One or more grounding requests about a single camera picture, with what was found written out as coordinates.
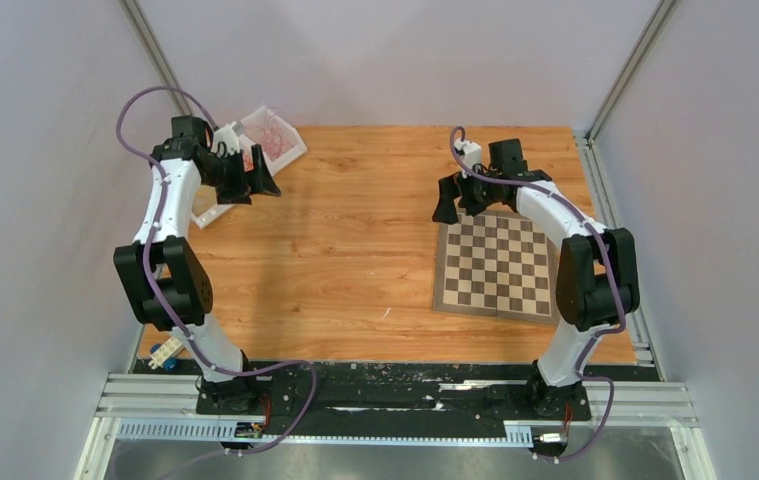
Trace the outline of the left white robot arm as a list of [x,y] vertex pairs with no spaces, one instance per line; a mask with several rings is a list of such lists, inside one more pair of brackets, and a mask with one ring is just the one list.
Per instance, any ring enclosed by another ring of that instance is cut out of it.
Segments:
[[168,332],[199,365],[205,405],[237,414],[255,410],[261,388],[245,371],[246,354],[214,318],[213,287],[187,236],[199,188],[210,186],[220,205],[279,196],[262,147],[231,122],[211,126],[192,115],[171,120],[171,135],[143,157],[152,190],[131,244],[116,248],[113,263],[136,319]]

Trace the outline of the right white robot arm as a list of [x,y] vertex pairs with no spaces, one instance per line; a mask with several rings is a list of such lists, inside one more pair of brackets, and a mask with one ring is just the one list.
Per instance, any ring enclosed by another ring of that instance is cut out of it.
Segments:
[[559,249],[559,323],[519,399],[532,415],[556,418],[579,399],[585,365],[601,338],[623,331],[626,315],[639,306],[634,236],[568,200],[550,175],[528,166],[517,138],[482,148],[456,127],[449,145],[459,170],[439,180],[433,221],[453,225],[460,211],[476,216],[503,204],[537,225]]

